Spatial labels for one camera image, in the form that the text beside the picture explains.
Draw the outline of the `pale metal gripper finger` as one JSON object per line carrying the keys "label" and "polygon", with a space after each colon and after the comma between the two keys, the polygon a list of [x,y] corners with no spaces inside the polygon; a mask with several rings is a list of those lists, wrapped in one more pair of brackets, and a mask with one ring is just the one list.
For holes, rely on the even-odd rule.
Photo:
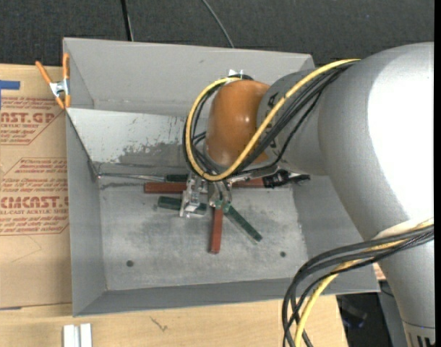
{"label": "pale metal gripper finger", "polygon": [[206,180],[200,177],[190,177],[187,180],[187,188],[185,190],[185,200],[189,204],[200,204],[201,196],[206,192]]}
{"label": "pale metal gripper finger", "polygon": [[207,212],[207,205],[200,203],[197,207],[193,205],[182,206],[179,210],[179,216],[181,218],[189,218],[192,215],[204,215]]}

